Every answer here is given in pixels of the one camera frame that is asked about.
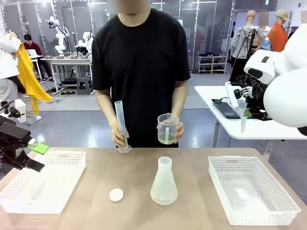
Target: erlenmeyer flask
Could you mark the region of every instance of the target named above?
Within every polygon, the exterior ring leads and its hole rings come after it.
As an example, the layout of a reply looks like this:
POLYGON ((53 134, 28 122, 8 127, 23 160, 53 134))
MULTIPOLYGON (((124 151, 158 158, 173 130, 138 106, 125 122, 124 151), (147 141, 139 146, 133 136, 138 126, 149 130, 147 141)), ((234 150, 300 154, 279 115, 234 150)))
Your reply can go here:
POLYGON ((160 157, 158 160, 158 171, 150 196, 159 205, 170 205, 177 200, 178 191, 172 172, 172 159, 169 157, 160 157))

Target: beige tabletop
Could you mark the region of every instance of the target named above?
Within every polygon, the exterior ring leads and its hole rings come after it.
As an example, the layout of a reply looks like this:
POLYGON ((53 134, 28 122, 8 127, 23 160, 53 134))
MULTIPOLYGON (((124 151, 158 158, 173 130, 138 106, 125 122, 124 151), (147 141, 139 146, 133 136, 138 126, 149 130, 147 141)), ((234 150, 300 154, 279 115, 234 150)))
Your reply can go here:
MULTIPOLYGON (((208 173, 209 156, 261 156, 254 149, 64 149, 86 151, 86 168, 60 215, 6 214, 0 207, 0 230, 306 230, 307 207, 267 162, 264 165, 300 206, 291 226, 230 226, 208 173), (160 206, 150 189, 161 156, 173 160, 178 199, 160 206), (109 191, 121 188, 114 203, 109 191)), ((0 181, 0 191, 18 173, 0 181)))

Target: plastic container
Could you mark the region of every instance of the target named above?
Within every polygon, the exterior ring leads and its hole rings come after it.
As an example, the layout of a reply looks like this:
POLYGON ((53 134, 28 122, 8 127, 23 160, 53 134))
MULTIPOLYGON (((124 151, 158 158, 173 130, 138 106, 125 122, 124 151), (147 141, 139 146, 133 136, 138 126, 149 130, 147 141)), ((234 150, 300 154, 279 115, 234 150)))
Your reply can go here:
POLYGON ((179 118, 170 113, 158 116, 158 140, 162 144, 175 143, 179 118))
POLYGON ((290 225, 301 211, 257 157, 209 157, 209 174, 231 225, 290 225))
POLYGON ((7 213, 60 214, 83 170, 86 152, 48 151, 34 160, 45 164, 41 172, 23 168, 1 191, 7 213))
POLYGON ((177 200, 178 191, 172 172, 172 159, 169 157, 160 157, 158 160, 158 171, 150 196, 159 205, 170 205, 177 200))

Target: liquid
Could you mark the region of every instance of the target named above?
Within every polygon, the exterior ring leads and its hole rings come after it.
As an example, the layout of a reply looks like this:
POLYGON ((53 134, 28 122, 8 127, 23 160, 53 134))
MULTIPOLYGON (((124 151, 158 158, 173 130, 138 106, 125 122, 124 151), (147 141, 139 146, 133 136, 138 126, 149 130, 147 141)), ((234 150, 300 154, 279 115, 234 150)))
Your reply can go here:
POLYGON ((125 146, 123 147, 124 150, 128 148, 128 141, 127 141, 127 135, 121 135, 124 139, 122 142, 124 142, 125 146))
POLYGON ((158 136, 158 141, 165 145, 174 144, 176 141, 176 135, 173 133, 168 133, 168 140, 165 140, 165 133, 160 133, 158 136))

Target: white plastic basket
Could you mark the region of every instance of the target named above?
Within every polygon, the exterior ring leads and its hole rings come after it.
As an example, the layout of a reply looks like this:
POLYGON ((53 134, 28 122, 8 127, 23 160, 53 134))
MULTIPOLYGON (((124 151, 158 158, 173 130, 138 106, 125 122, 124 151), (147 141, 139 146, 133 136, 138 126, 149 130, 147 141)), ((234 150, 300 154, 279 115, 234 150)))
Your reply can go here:
POLYGON ((209 157, 209 174, 231 225, 290 225, 301 211, 257 157, 209 157))
POLYGON ((41 172, 22 169, 0 193, 7 213, 60 214, 83 170, 86 152, 48 151, 34 160, 45 164, 41 172))

